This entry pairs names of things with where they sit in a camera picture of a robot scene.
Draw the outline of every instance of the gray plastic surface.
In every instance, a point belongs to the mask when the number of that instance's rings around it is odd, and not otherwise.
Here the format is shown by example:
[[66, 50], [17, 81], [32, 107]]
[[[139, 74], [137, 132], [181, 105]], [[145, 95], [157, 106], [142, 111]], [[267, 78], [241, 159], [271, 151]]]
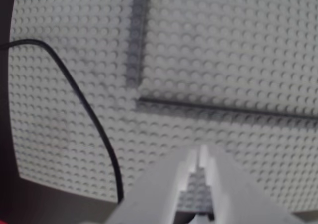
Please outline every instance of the gray plastic surface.
[[[317, 114], [317, 0], [149, 0], [146, 10], [145, 2], [15, 0], [11, 40], [42, 39], [62, 57], [110, 136], [126, 192], [172, 149], [216, 143], [277, 203], [317, 209], [316, 121], [136, 106], [141, 96], [173, 97]], [[49, 55], [22, 46], [9, 64], [20, 176], [116, 201], [102, 141]], [[181, 210], [210, 208], [189, 192]]]

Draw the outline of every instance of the white lego piece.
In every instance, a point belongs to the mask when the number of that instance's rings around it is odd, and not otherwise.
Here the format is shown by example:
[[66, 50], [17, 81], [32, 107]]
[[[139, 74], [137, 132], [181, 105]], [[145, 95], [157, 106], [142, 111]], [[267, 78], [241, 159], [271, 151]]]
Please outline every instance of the white lego piece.
[[194, 224], [302, 224], [265, 195], [249, 177], [216, 145], [185, 147], [163, 158], [136, 182], [106, 224], [172, 224], [180, 186], [191, 167], [204, 164], [210, 184], [215, 220], [196, 217]]

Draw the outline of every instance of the gray lego baseplate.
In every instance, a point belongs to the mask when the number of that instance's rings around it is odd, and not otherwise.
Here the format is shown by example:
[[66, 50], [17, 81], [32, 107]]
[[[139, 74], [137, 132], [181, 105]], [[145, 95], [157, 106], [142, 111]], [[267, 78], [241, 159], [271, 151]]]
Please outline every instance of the gray lego baseplate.
[[[316, 120], [214, 112], [141, 97], [317, 116], [317, 0], [15, 0], [11, 40], [44, 40], [101, 120], [126, 192], [185, 145], [218, 144], [290, 211], [318, 208]], [[99, 134], [50, 56], [9, 55], [10, 115], [22, 178], [116, 201]], [[202, 178], [179, 209], [211, 208]]]

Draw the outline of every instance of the black cable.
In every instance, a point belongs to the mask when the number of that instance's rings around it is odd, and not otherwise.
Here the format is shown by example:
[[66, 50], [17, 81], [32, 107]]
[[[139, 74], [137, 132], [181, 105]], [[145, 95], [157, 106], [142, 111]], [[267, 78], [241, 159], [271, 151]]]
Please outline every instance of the black cable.
[[109, 141], [108, 136], [106, 135], [103, 126], [101, 125], [99, 119], [97, 118], [96, 114], [94, 113], [92, 107], [86, 100], [85, 96], [83, 95], [82, 91], [80, 90], [79, 86], [73, 79], [72, 75], [60, 59], [60, 57], [57, 55], [57, 53], [45, 42], [36, 40], [36, 39], [22, 39], [13, 41], [7, 44], [0, 45], [0, 50], [8, 50], [9, 48], [20, 46], [20, 45], [36, 45], [43, 49], [45, 49], [49, 55], [52, 57], [52, 59], [56, 62], [56, 64], [59, 66], [60, 70], [64, 74], [66, 80], [71, 85], [72, 89], [74, 90], [75, 94], [80, 99], [81, 103], [83, 104], [86, 112], [89, 114], [90, 118], [92, 119], [93, 123], [95, 124], [101, 139], [103, 140], [105, 147], [108, 151], [109, 157], [111, 159], [114, 173], [115, 173], [115, 179], [116, 179], [116, 186], [117, 186], [117, 197], [118, 197], [118, 203], [120, 203], [124, 198], [124, 188], [123, 188], [123, 182], [122, 182], [122, 176], [120, 172], [120, 167], [118, 164], [118, 160], [116, 157], [116, 154], [114, 152], [114, 149]]

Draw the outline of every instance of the black strip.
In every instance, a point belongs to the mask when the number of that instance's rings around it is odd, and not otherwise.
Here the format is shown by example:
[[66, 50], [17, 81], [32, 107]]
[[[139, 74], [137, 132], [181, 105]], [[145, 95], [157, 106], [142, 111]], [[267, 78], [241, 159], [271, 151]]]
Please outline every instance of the black strip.
[[184, 108], [191, 108], [191, 109], [203, 109], [203, 110], [214, 111], [214, 112], [233, 112], [233, 113], [241, 113], [241, 114], [255, 115], [255, 116], [274, 116], [274, 117], [284, 117], [284, 118], [294, 118], [294, 119], [296, 118], [296, 119], [306, 119], [306, 120], [318, 120], [318, 117], [316, 116], [306, 116], [306, 115], [271, 112], [271, 111], [247, 110], [247, 109], [230, 108], [230, 107], [213, 106], [213, 105], [210, 106], [210, 105], [186, 103], [186, 102], [180, 102], [180, 101], [169, 101], [169, 100], [141, 97], [138, 100], [138, 104], [142, 105], [143, 103], [172, 106], [172, 107], [184, 107]]
[[72, 87], [74, 93], [78, 96], [79, 100], [83, 104], [86, 112], [88, 113], [89, 117], [93, 121], [94, 125], [96, 126], [99, 135], [101, 139], [103, 140], [105, 147], [108, 151], [109, 157], [111, 159], [114, 173], [115, 173], [115, 179], [116, 179], [116, 186], [117, 186], [117, 196], [118, 196], [118, 203], [120, 203], [124, 198], [124, 187], [122, 182], [122, 176], [120, 172], [120, 167], [118, 164], [118, 160], [115, 154], [115, 151], [109, 141], [108, 136], [106, 135], [103, 126], [101, 125], [98, 117], [96, 116], [95, 112], [93, 111], [92, 107], [86, 100], [84, 94], [80, 90], [79, 86], [73, 79], [72, 75], [70, 74], [69, 70], [64, 65], [63, 61], [60, 59], [60, 57], [57, 55], [57, 53], [45, 42], [35, 39], [23, 39], [18, 40], [14, 42], [10, 42], [7, 44], [0, 45], [0, 50], [8, 50], [9, 48], [15, 47], [15, 46], [21, 46], [21, 45], [35, 45], [43, 48], [48, 52], [48, 54], [52, 57], [52, 59], [56, 62], [58, 67], [60, 68], [61, 72], [65, 76], [66, 80], [69, 82], [70, 86]]

